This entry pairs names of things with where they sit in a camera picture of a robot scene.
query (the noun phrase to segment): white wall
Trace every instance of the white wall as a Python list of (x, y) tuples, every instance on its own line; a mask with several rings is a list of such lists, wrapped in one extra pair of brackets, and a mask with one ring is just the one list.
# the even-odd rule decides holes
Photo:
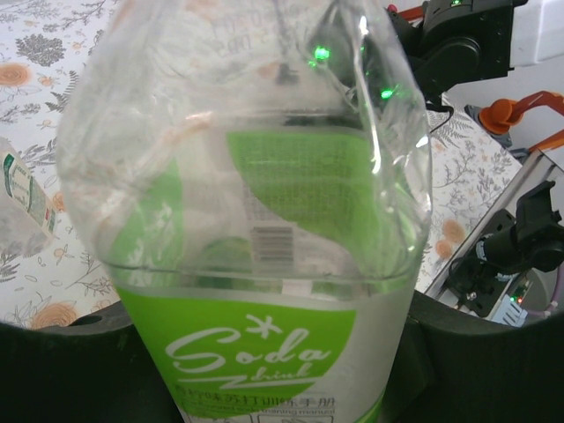
[[(423, 3), (423, 0), (381, 0), (395, 4), (400, 11)], [(458, 105), (489, 106), (500, 98), (520, 100), (540, 90), (564, 93), (564, 56), (531, 66), (517, 68), (507, 78), (458, 85), (449, 92)], [(536, 108), (511, 130), (514, 147), (529, 147), (564, 128), (564, 117), (549, 108)]]

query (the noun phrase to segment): floral tablecloth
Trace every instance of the floral tablecloth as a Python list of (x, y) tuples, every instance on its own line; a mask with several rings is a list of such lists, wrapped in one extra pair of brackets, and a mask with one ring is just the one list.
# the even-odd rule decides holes
[[(55, 169), (56, 127), (118, 0), (0, 1), (0, 136), (11, 141), (59, 210), (56, 238), (33, 257), (0, 256), (0, 320), (66, 325), (118, 296), (64, 212)], [(430, 115), (436, 126), (444, 115)], [(437, 130), (433, 227), (417, 289), (476, 226), (519, 165), (464, 112)]]

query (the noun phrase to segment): purple cable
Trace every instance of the purple cable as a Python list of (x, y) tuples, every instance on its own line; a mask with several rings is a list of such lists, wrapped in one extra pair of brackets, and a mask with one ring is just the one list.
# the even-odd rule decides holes
[(535, 315), (538, 317), (547, 317), (548, 315), (550, 315), (556, 308), (554, 306), (554, 303), (560, 298), (560, 295), (562, 294), (562, 289), (564, 289), (563, 282), (564, 282), (564, 264), (562, 264), (558, 268), (558, 271), (556, 273), (556, 285), (554, 285), (553, 297), (550, 299), (550, 303), (545, 308), (545, 310), (544, 311), (525, 310), (525, 311), (530, 315)]

